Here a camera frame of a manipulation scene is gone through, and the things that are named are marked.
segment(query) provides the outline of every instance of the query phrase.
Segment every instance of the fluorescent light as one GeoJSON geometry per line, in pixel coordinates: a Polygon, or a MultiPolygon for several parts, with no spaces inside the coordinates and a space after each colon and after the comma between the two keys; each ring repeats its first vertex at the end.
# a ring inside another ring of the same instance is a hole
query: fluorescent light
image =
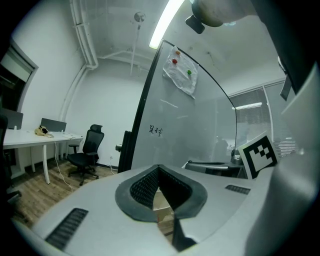
{"type": "Polygon", "coordinates": [[[158,21],[153,32],[149,47],[157,49],[161,39],[163,38],[170,22],[174,18],[176,12],[179,10],[180,6],[183,4],[184,0],[169,0],[163,13],[158,21]]]}
{"type": "Polygon", "coordinates": [[[252,108],[257,108],[262,105],[262,102],[257,102],[253,104],[248,104],[248,105],[243,105],[243,106],[236,106],[235,108],[233,107],[233,110],[243,110],[243,109],[252,109],[252,108]]]}

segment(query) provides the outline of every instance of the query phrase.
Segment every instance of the white wall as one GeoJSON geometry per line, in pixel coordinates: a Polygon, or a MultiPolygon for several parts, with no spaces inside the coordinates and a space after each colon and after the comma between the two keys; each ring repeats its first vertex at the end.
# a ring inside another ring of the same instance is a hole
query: white wall
{"type": "Polygon", "coordinates": [[[128,63],[100,59],[99,67],[77,89],[66,116],[67,130],[85,135],[92,124],[103,126],[98,163],[118,166],[120,153],[115,147],[125,131],[132,130],[147,74],[138,74],[134,66],[130,76],[128,63]]]}
{"type": "MultiPolygon", "coordinates": [[[[19,104],[23,130],[34,130],[41,118],[58,120],[67,91],[84,65],[68,0],[43,0],[12,33],[18,48],[38,67],[19,104]]],[[[29,149],[19,150],[22,165],[30,165],[29,149]]],[[[33,152],[42,161],[40,148],[33,152]]],[[[48,147],[47,157],[53,157],[48,147]]]]}

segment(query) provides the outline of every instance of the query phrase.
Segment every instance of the chair armrest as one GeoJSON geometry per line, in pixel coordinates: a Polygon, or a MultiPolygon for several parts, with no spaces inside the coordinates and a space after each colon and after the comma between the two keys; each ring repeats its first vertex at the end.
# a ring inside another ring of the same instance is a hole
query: chair armrest
{"type": "Polygon", "coordinates": [[[76,154],[77,153],[76,147],[79,147],[79,145],[70,144],[69,147],[72,147],[73,148],[73,152],[76,154]]]}
{"type": "Polygon", "coordinates": [[[97,152],[90,152],[90,153],[86,153],[87,156],[95,156],[98,155],[97,152]]]}

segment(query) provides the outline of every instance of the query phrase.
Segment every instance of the office chair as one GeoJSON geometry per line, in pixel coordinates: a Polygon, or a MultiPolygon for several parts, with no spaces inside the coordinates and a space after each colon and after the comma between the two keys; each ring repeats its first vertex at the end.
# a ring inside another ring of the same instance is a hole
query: office chair
{"type": "Polygon", "coordinates": [[[77,167],[77,170],[71,171],[68,173],[68,177],[71,174],[82,174],[82,181],[80,182],[80,186],[84,184],[85,174],[90,174],[95,177],[95,179],[99,179],[99,176],[92,173],[90,170],[95,172],[96,170],[91,167],[96,164],[99,159],[98,156],[98,147],[103,140],[105,134],[101,132],[102,125],[93,124],[90,127],[90,130],[86,133],[85,142],[83,145],[83,153],[77,153],[76,147],[79,145],[69,145],[74,150],[74,154],[69,154],[67,159],[69,162],[77,167]]]}
{"type": "Polygon", "coordinates": [[[20,191],[13,191],[11,193],[7,193],[7,189],[11,186],[13,187],[12,181],[11,181],[11,176],[12,176],[12,171],[11,171],[11,166],[10,166],[10,161],[9,161],[9,156],[4,155],[4,139],[5,139],[5,135],[6,135],[6,131],[7,131],[7,127],[8,127],[8,119],[6,116],[1,115],[0,114],[0,152],[1,152],[1,156],[0,158],[2,158],[1,160],[1,175],[2,175],[2,181],[4,182],[4,186],[1,186],[2,188],[5,189],[5,200],[6,202],[6,208],[5,208],[5,213],[11,218],[13,215],[17,215],[19,216],[25,223],[28,222],[28,220],[26,219],[26,217],[18,212],[17,210],[15,210],[12,205],[8,202],[8,200],[14,198],[15,196],[19,196],[21,197],[22,194],[20,191]]]}

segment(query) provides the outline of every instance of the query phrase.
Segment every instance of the wooden floor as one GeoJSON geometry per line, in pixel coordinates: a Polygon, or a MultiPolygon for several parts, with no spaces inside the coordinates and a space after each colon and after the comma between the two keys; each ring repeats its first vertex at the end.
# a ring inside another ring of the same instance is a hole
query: wooden floor
{"type": "MultiPolygon", "coordinates": [[[[77,168],[66,160],[60,160],[58,163],[64,180],[72,186],[73,191],[80,188],[79,183],[82,177],[79,174],[68,177],[68,173],[75,171],[77,168]]],[[[50,184],[47,184],[45,181],[42,165],[35,168],[35,173],[29,170],[26,171],[24,175],[12,180],[14,188],[10,190],[19,190],[22,194],[22,197],[14,198],[11,202],[15,210],[13,218],[24,223],[29,228],[52,206],[71,194],[71,188],[64,183],[57,168],[56,161],[48,160],[47,165],[50,184]]],[[[95,174],[99,175],[99,178],[113,175],[111,169],[99,166],[96,167],[95,174]]],[[[95,177],[88,174],[86,174],[85,177],[83,184],[95,180],[95,177]]],[[[171,210],[169,214],[158,223],[159,229],[170,243],[172,242],[174,229],[173,220],[173,211],[171,210]]]]}

